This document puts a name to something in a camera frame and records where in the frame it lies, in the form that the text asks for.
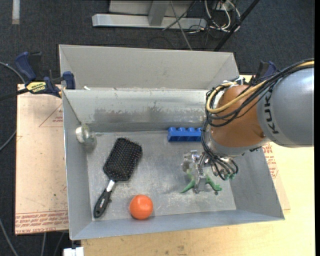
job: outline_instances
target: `cardboard sheet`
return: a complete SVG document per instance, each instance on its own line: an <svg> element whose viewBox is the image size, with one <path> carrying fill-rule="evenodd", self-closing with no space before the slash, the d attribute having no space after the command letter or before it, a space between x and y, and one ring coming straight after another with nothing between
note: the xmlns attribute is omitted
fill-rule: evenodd
<svg viewBox="0 0 320 256"><path fill-rule="evenodd" d="M69 228L62 100L17 97L15 234Z"/></svg>

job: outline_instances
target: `bin floor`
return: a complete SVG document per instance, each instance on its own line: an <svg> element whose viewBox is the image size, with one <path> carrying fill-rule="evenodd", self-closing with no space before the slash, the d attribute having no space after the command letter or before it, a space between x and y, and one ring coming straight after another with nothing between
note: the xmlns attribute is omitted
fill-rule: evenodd
<svg viewBox="0 0 320 256"><path fill-rule="evenodd" d="M142 157L128 181L118 181L111 194L104 215L93 221L131 218L129 204L138 194L149 196L153 201L152 216L178 215L198 212L235 210L235 202L229 181L215 177L210 168L204 171L222 188L218 195L209 184L195 194L192 189L180 193L190 182L182 171L184 153L203 147L200 142L168 142L167 131L97 133L96 148L87 154L87 170L91 211L108 184L103 171L104 163L117 138L126 137L142 146Z"/></svg>

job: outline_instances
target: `yellow clamp label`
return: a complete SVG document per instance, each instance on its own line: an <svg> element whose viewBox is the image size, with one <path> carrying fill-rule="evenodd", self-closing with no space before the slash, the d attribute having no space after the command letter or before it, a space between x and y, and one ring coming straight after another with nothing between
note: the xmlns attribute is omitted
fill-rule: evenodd
<svg viewBox="0 0 320 256"><path fill-rule="evenodd" d="M37 93L46 89L46 83L43 81L31 82L26 88L33 93Z"/></svg>

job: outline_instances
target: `black hairbrush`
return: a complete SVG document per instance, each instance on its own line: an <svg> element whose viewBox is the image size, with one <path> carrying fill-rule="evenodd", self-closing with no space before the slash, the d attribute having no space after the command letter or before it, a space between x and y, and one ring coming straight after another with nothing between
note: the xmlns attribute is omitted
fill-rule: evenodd
<svg viewBox="0 0 320 256"><path fill-rule="evenodd" d="M107 208L112 188L118 181L130 179L138 160L142 155L142 147L128 138L118 138L103 166L109 182L93 210L93 216L99 218Z"/></svg>

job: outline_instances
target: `orange ball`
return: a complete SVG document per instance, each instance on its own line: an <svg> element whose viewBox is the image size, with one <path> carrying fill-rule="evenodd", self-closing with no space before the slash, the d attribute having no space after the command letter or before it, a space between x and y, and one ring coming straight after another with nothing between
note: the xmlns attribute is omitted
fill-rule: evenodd
<svg viewBox="0 0 320 256"><path fill-rule="evenodd" d="M154 204L150 197L144 194L136 195L130 202L129 210L135 219L147 219L154 210Z"/></svg>

